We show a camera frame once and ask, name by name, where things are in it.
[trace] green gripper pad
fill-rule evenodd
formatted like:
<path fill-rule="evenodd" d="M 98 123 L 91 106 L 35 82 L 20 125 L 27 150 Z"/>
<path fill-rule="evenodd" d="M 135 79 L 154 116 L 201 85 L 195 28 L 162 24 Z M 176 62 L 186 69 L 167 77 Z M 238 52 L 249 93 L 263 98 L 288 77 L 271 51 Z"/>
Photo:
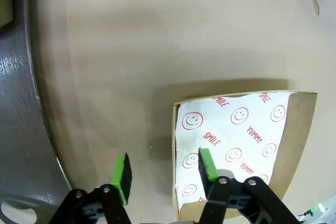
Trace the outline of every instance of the green gripper pad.
<path fill-rule="evenodd" d="M 213 181 L 218 177 L 216 166 L 207 148 L 200 148 L 198 150 L 198 170 L 207 197 Z"/>
<path fill-rule="evenodd" d="M 128 203 L 132 183 L 132 170 L 127 153 L 118 157 L 111 179 L 111 185 L 119 191 L 119 197 L 125 206 Z"/>

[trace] yummy text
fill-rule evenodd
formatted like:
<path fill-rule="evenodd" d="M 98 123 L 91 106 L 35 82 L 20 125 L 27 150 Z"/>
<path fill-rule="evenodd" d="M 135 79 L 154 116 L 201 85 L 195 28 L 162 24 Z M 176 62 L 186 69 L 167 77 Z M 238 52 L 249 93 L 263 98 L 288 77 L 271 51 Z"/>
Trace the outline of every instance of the yummy text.
<path fill-rule="evenodd" d="M 250 175 L 252 173 L 254 173 L 254 170 L 252 170 L 250 167 L 248 167 L 245 163 L 243 163 L 240 167 L 241 167 L 241 169 L 243 169 L 244 171 L 246 171 Z"/>
<path fill-rule="evenodd" d="M 259 144 L 263 140 L 261 136 L 259 136 L 259 134 L 251 126 L 248 128 L 246 132 L 248 132 L 248 134 L 251 137 L 253 137 L 254 140 L 257 141 L 257 144 Z"/>

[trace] cardboard box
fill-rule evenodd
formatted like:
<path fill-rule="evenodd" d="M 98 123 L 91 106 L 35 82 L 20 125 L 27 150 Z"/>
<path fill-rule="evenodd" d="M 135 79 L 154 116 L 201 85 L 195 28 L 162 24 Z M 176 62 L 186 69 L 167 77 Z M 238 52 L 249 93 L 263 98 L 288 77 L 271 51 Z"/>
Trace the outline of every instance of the cardboard box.
<path fill-rule="evenodd" d="M 172 132 L 172 156 L 173 156 L 173 210 L 176 221 L 194 220 L 199 221 L 206 201 L 192 202 L 184 204 L 178 210 L 177 196 L 175 191 L 175 169 L 176 169 L 176 149 L 175 149 L 175 129 L 177 112 L 181 103 L 195 101 L 212 97 L 241 97 L 251 93 L 273 93 L 288 90 L 258 91 L 248 93 L 221 94 L 210 97 L 185 100 L 174 104 L 173 107 L 173 132 Z M 301 155 L 306 145 L 311 122 L 314 115 L 317 93 L 312 91 L 292 91 L 288 100 L 287 117 L 277 158 L 274 164 L 273 175 L 269 187 L 282 199 L 295 174 Z M 225 218 L 239 216 L 236 209 L 228 209 Z"/>

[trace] smiley face print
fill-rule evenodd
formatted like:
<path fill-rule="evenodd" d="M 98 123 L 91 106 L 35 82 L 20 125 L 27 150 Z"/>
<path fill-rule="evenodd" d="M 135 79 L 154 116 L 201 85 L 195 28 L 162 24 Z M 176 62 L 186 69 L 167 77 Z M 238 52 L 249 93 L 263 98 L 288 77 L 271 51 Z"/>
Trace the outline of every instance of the smiley face print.
<path fill-rule="evenodd" d="M 284 119 L 285 115 L 285 107 L 282 105 L 278 105 L 271 112 L 271 120 L 273 122 L 280 122 L 282 119 Z"/>
<path fill-rule="evenodd" d="M 197 163 L 198 163 L 198 154 L 190 153 L 183 159 L 182 165 L 184 168 L 189 169 L 197 165 Z"/>
<path fill-rule="evenodd" d="M 265 183 L 267 183 L 267 181 L 268 181 L 268 176 L 265 175 L 265 174 L 259 175 L 259 178 L 261 178 Z"/>
<path fill-rule="evenodd" d="M 245 107 L 236 109 L 231 115 L 231 122 L 233 124 L 244 123 L 248 117 L 248 110 Z"/>
<path fill-rule="evenodd" d="M 266 145 L 266 147 L 263 149 L 262 154 L 264 157 L 269 157 L 270 155 L 275 153 L 276 150 L 277 150 L 277 146 L 274 143 L 270 143 Z"/>
<path fill-rule="evenodd" d="M 242 156 L 242 151 L 239 148 L 233 148 L 225 155 L 225 160 L 228 162 L 235 162 Z"/>
<path fill-rule="evenodd" d="M 182 127 L 186 130 L 198 128 L 203 123 L 203 116 L 198 112 L 190 112 L 184 115 L 182 119 Z"/>
<path fill-rule="evenodd" d="M 191 194 L 194 194 L 196 191 L 197 186 L 195 186 L 194 184 L 187 185 L 182 191 L 182 196 L 189 196 Z"/>

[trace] gray metal frame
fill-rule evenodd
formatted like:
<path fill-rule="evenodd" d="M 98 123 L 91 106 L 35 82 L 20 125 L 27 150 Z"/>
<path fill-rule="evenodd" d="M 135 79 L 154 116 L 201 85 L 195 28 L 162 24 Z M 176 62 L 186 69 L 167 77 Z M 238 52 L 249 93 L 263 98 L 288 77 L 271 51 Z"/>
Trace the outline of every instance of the gray metal frame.
<path fill-rule="evenodd" d="M 46 223 L 71 187 L 52 146 L 36 87 L 29 0 L 13 3 L 14 21 L 0 28 L 0 201 L 31 207 L 37 223 Z"/>

